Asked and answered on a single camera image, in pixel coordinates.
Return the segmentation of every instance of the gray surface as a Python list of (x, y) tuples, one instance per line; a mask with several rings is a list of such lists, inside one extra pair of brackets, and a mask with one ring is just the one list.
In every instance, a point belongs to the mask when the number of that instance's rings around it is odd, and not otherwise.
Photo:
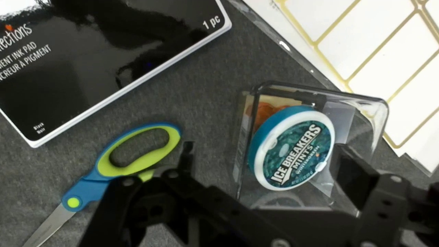
[[(115, 134), (141, 122), (168, 119), (196, 141), (195, 177), (232, 193), (229, 154), (237, 96), (266, 80), (318, 85), (240, 12), (225, 3), (233, 29), (149, 82), (71, 128), (41, 148), (31, 150), (0, 119), (0, 246), (15, 247), (57, 206), (59, 196), (86, 173), (98, 150)], [(163, 162), (173, 166), (175, 158)], [(426, 177), (381, 144), (376, 163), (415, 184)], [(94, 206), (74, 215), (45, 246), (75, 246)], [(149, 246), (174, 246), (153, 228)]]

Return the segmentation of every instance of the ice breakers mint container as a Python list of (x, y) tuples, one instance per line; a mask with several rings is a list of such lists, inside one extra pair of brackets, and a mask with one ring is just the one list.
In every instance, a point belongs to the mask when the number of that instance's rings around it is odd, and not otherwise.
[(333, 132), (330, 119), (312, 107), (284, 108), (255, 132), (247, 165), (267, 189), (299, 187), (326, 166), (334, 141)]

